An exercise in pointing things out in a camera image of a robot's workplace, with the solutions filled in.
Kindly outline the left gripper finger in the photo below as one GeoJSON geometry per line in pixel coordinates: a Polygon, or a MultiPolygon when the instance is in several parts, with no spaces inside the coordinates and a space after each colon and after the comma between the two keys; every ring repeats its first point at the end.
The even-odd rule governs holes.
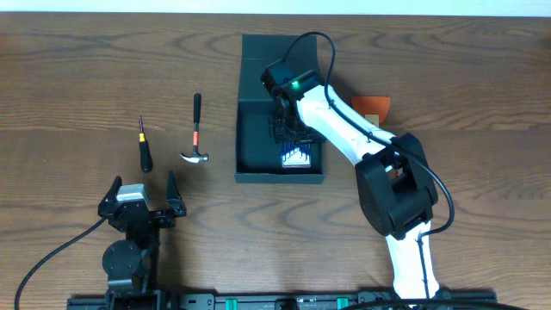
{"type": "Polygon", "coordinates": [[[120,176],[116,176],[107,194],[104,196],[105,202],[112,202],[116,200],[117,193],[122,186],[122,180],[120,176]]]}
{"type": "Polygon", "coordinates": [[[168,203],[179,203],[181,200],[182,197],[176,185],[174,172],[170,170],[167,179],[166,201],[168,203]]]}

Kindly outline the blue precision screwdriver set case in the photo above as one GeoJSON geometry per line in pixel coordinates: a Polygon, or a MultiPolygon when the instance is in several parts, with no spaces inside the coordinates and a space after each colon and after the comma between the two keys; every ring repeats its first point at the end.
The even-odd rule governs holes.
{"type": "Polygon", "coordinates": [[[311,145],[282,142],[280,158],[284,169],[310,168],[312,165],[311,145]]]}

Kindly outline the orange scraper wooden handle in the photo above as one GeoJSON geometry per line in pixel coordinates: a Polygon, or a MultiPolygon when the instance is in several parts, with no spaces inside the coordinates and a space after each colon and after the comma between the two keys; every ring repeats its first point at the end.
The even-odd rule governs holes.
{"type": "Polygon", "coordinates": [[[379,127],[387,118],[391,106],[388,96],[353,96],[352,108],[367,121],[379,127]]]}

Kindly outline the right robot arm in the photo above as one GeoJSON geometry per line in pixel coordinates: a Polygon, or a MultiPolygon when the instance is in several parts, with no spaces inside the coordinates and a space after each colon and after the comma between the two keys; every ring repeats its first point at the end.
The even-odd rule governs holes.
{"type": "Polygon", "coordinates": [[[373,125],[315,71],[297,75],[278,60],[260,80],[294,134],[320,133],[354,166],[362,213],[386,239],[398,297],[435,297],[440,286],[427,238],[437,193],[419,140],[373,125]]]}

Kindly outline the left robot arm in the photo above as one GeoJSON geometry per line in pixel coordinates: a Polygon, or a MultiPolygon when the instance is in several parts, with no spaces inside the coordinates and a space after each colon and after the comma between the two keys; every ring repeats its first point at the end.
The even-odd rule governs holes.
{"type": "Polygon", "coordinates": [[[116,177],[99,203],[98,215],[125,234],[102,256],[110,309],[164,307],[168,294],[157,284],[159,232],[174,227],[176,219],[187,213],[173,172],[168,175],[166,201],[166,209],[151,210],[144,184],[124,185],[121,177],[116,177]]]}

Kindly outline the dark green open box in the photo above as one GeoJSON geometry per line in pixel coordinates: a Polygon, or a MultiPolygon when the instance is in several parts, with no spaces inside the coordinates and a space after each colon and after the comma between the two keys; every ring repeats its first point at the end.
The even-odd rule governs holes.
{"type": "Polygon", "coordinates": [[[264,68],[292,45],[293,35],[245,34],[242,37],[236,121],[237,183],[321,184],[325,179],[321,143],[310,148],[311,166],[285,168],[282,146],[273,136],[276,104],[261,83],[264,68]]]}

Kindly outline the small claw hammer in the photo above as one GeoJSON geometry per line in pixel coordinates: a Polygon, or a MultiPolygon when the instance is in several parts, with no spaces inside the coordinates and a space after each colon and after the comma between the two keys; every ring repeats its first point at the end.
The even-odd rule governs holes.
{"type": "Polygon", "coordinates": [[[193,132],[193,141],[192,141],[192,153],[190,155],[181,153],[180,158],[191,164],[199,164],[199,163],[207,162],[209,160],[209,156],[206,153],[201,154],[199,152],[201,93],[194,94],[193,104],[194,104],[194,132],[193,132]]]}

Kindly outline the black yellow screwdriver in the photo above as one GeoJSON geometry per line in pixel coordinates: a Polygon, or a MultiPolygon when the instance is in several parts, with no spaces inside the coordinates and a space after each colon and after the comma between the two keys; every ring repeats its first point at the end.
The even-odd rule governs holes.
{"type": "Polygon", "coordinates": [[[144,173],[152,171],[153,162],[149,142],[145,136],[142,116],[139,116],[139,159],[140,168],[144,173]]]}

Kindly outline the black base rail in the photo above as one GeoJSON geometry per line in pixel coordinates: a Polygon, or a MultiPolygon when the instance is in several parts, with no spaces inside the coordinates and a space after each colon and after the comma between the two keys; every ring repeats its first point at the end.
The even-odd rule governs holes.
{"type": "Polygon", "coordinates": [[[430,300],[414,304],[391,291],[360,291],[347,294],[150,294],[75,297],[68,310],[313,310],[313,309],[511,309],[499,303],[493,292],[441,290],[430,300]]]}

